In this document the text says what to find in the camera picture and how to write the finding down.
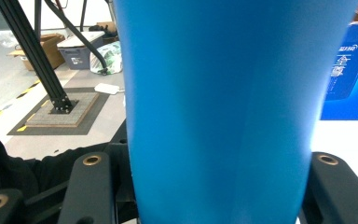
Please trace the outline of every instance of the hazard stripe tape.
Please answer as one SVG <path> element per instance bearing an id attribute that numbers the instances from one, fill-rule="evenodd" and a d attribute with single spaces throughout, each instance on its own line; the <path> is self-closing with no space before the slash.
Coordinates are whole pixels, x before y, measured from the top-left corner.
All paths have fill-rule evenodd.
<path id="1" fill-rule="evenodd" d="M 16 99 L 20 99 L 22 96 L 27 94 L 33 87 L 37 86 L 40 83 L 40 80 L 37 80 L 32 86 L 30 86 L 27 90 L 23 91 Z M 0 110 L 0 116 L 3 114 L 4 110 L 8 109 L 11 105 L 5 106 L 4 109 Z"/>

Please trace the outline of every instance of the black sleeve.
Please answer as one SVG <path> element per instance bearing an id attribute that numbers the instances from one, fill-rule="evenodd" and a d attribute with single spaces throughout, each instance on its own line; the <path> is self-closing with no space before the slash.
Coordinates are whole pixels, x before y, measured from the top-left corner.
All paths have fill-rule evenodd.
<path id="1" fill-rule="evenodd" d="M 25 198 L 39 191 L 30 164 L 21 158 L 11 158 L 0 142 L 0 189 L 19 189 Z"/>

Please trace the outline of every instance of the blue plastic container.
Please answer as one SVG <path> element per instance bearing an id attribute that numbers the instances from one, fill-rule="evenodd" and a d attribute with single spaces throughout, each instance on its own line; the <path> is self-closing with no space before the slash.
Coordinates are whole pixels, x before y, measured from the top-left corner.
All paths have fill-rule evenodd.
<path id="1" fill-rule="evenodd" d="M 294 223 L 357 1 L 116 1 L 143 224 Z"/>

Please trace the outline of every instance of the white plastic bag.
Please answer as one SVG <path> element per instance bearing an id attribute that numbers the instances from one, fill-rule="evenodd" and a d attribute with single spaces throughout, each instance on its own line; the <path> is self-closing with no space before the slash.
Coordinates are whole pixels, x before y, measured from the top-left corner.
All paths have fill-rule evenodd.
<path id="1" fill-rule="evenodd" d="M 104 45 L 97 50 L 106 61 L 107 75 L 121 72 L 123 69 L 123 62 L 121 60 L 121 47 L 119 41 Z M 101 74 L 100 71 L 103 70 L 101 62 L 93 53 L 89 56 L 89 70 L 97 74 Z"/>

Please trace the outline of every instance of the white wall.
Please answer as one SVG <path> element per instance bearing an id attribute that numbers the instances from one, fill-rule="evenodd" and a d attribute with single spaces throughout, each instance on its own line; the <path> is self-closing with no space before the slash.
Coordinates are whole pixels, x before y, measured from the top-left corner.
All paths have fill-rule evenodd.
<path id="1" fill-rule="evenodd" d="M 81 10 L 83 7 L 83 0 L 61 0 L 61 5 L 65 7 L 66 2 L 68 6 L 64 9 L 66 18 L 74 25 L 80 25 Z M 20 0 L 22 9 L 28 17 L 30 23 L 34 26 L 34 1 Z M 87 9 L 84 20 L 85 26 L 95 25 L 97 21 L 111 21 L 109 7 L 104 0 L 89 0 L 87 1 Z M 48 8 L 45 1 L 42 1 L 42 30 L 47 29 L 61 29 L 63 24 L 61 20 Z"/>

